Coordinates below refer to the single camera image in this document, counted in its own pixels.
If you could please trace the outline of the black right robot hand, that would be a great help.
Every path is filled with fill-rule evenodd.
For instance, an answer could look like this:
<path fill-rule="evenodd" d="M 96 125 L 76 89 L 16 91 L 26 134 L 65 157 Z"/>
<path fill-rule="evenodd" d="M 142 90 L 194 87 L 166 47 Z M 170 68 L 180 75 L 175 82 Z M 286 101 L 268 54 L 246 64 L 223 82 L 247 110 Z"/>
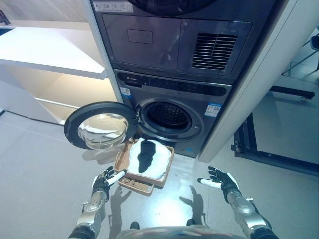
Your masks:
<path fill-rule="evenodd" d="M 240 192 L 236 180 L 229 172 L 225 173 L 218 168 L 208 166 L 208 173 L 210 175 L 210 179 L 198 178 L 198 183 L 221 189 L 225 201 L 227 201 L 227 196 L 231 192 Z"/>

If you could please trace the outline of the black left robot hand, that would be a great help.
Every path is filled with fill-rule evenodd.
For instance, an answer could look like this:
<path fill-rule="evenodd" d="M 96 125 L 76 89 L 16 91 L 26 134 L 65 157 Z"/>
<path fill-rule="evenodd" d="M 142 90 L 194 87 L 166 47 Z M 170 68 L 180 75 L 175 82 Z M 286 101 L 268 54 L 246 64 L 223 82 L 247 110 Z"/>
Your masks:
<path fill-rule="evenodd" d="M 108 167 L 106 170 L 104 170 L 102 173 L 95 177 L 92 184 L 92 195 L 99 191 L 104 192 L 106 194 L 105 201 L 108 201 L 109 190 L 111 186 L 115 182 L 123 178 L 126 175 L 126 173 L 126 169 L 120 171 L 119 173 L 115 173 L 113 166 Z"/>

